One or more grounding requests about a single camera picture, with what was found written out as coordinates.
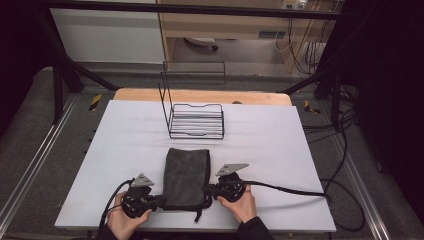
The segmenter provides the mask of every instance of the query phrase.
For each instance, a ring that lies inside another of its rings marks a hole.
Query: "wire rack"
[[[195,70],[181,66],[187,64]],[[211,64],[201,69],[199,64]],[[158,84],[163,112],[169,137],[172,139],[223,139],[224,111],[221,104],[194,105],[173,103],[170,85],[225,84],[225,64],[223,62],[164,62],[161,72],[162,82]]]

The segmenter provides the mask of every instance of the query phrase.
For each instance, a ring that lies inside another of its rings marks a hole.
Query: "black sleeve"
[[[268,228],[259,217],[241,223],[237,229],[240,240],[274,240]]]
[[[96,240],[118,240],[107,224],[99,231]]]

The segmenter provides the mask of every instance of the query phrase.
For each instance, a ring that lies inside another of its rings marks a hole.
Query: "human hand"
[[[116,195],[114,206],[121,205],[124,195],[125,192]],[[147,222],[151,213],[152,209],[149,209],[139,218],[130,218],[124,213],[122,207],[119,206],[109,211],[107,215],[107,225],[117,239],[127,240],[138,226]]]
[[[246,185],[243,196],[236,202],[229,202],[227,199],[219,196],[218,201],[222,206],[228,208],[239,223],[246,223],[256,217],[255,197],[252,195],[250,185]]]

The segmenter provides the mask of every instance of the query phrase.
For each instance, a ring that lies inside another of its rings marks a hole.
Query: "floor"
[[[285,71],[284,62],[272,41],[217,40],[217,45],[219,49],[214,52],[179,39],[174,60],[224,61],[229,81],[226,86],[223,86],[223,90],[275,92],[307,77]],[[154,71],[141,73],[143,71],[132,71],[133,69],[124,72],[110,71],[110,69],[99,71],[99,75],[121,86],[156,87],[157,74]],[[0,234],[5,233],[3,239],[71,239],[87,234],[85,231],[57,229],[53,225],[60,211],[61,202],[66,198],[84,159],[85,151],[90,146],[90,139],[95,134],[94,130],[107,106],[107,101],[113,98],[113,92],[101,89],[97,84],[84,79],[87,87],[82,94],[67,94],[67,99],[73,103],[73,108],[66,115],[66,124],[60,129],[60,134],[51,139],[54,142],[53,146],[48,151],[40,153],[37,151],[44,144],[45,137],[49,135],[49,131],[55,130],[51,124],[54,109],[51,80],[49,71],[42,71],[36,76],[27,99],[6,134],[0,139],[0,169],[2,169],[0,204],[4,206],[0,214]],[[311,94],[314,88],[315,85],[310,85],[291,96],[293,104],[298,107],[304,126],[328,124],[329,101],[315,101]],[[94,96],[99,93],[102,94],[102,100],[96,110],[88,111]],[[305,100],[309,101],[313,111],[305,110]],[[343,103],[342,110],[347,111],[350,107],[349,103]],[[331,237],[333,239],[424,239],[424,227],[403,198],[396,183],[390,175],[377,171],[373,153],[368,147],[360,125],[353,124],[346,130],[346,142],[340,134],[331,135],[333,133],[330,130],[306,135],[311,142],[311,154],[319,177],[331,176],[340,163],[342,147],[345,143],[348,144],[348,161],[336,180],[346,186],[363,203],[371,203],[374,209],[365,206],[368,217],[362,229],[351,232],[338,227],[337,232]],[[42,164],[35,164],[34,156],[39,156]],[[355,169],[361,182],[358,182],[358,178],[354,176]],[[22,186],[22,181],[28,181],[30,187],[16,188]],[[358,189],[363,188],[368,193],[365,196],[358,192]],[[361,214],[352,198],[337,187],[332,187],[330,190],[334,195],[335,221],[349,228],[360,225]],[[7,212],[8,206],[14,207],[15,210]],[[380,219],[381,221],[377,222],[382,225],[376,226],[375,219]],[[387,235],[379,236],[378,233],[382,232]],[[288,233],[276,235],[276,239],[327,239],[329,237],[327,234],[310,233],[294,236]]]

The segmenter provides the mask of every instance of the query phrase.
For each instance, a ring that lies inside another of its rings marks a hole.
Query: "black bag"
[[[163,210],[197,212],[194,221],[198,222],[202,209],[212,204],[212,198],[203,192],[203,187],[209,183],[210,169],[209,150],[170,148],[163,182],[163,195],[167,197]]]

